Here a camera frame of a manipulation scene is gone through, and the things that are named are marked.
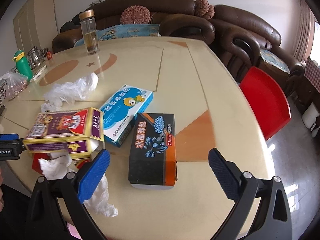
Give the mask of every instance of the red plastic seat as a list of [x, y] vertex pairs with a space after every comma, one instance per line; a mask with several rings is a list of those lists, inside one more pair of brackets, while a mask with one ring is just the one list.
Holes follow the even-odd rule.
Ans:
[[247, 98], [266, 140], [290, 121], [290, 107], [281, 87], [262, 70], [251, 67], [239, 87]]

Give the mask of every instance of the sofa armrest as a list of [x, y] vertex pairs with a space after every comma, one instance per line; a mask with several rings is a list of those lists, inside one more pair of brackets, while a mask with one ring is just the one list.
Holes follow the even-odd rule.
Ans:
[[75, 43], [82, 39], [81, 28], [59, 33], [52, 41], [52, 52], [57, 53], [65, 49], [73, 48]]
[[[222, 20], [211, 19], [217, 36], [220, 38], [220, 46], [233, 55], [239, 57], [246, 65], [256, 65], [260, 57], [260, 46], [255, 37], [247, 30], [224, 22]], [[239, 46], [236, 42], [238, 39], [244, 41], [251, 49], [252, 53], [249, 55], [244, 47]]]
[[290, 72], [297, 70], [303, 73], [302, 64], [294, 56], [290, 55], [284, 49], [280, 48], [277, 45], [272, 44], [271, 52], [275, 54], [277, 57], [279, 57], [280, 59], [282, 59], [287, 64]]
[[180, 37], [202, 40], [206, 44], [211, 44], [215, 38], [213, 25], [206, 19], [186, 14], [168, 15], [159, 27], [161, 36], [174, 36], [179, 30], [182, 30]]

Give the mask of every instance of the star pattern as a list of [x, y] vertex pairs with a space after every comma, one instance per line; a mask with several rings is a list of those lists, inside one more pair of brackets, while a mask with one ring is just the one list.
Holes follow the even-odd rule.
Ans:
[[86, 67], [90, 67], [90, 66], [92, 66], [92, 65], [95, 65], [95, 63], [94, 63], [94, 62], [89, 63], [88, 65], [86, 65]]

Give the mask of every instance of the cabinet door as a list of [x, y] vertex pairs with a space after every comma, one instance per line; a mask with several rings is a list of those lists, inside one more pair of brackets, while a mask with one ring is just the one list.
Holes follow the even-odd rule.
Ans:
[[25, 53], [29, 52], [32, 49], [33, 44], [30, 36], [26, 4], [20, 9], [14, 18], [13, 27], [18, 49], [22, 49]]

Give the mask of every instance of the white plastic bag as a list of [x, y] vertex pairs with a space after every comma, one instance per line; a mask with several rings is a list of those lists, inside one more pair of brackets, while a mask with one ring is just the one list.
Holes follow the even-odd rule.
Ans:
[[41, 112], [61, 111], [62, 102], [74, 104], [76, 100], [85, 100], [91, 92], [95, 91], [99, 78], [92, 72], [86, 77], [81, 77], [76, 82], [67, 82], [64, 84], [54, 84], [52, 89], [43, 95], [46, 101], [41, 106]]
[[7, 72], [0, 81], [7, 79], [9, 99], [15, 98], [22, 90], [25, 89], [28, 77], [16, 72]]

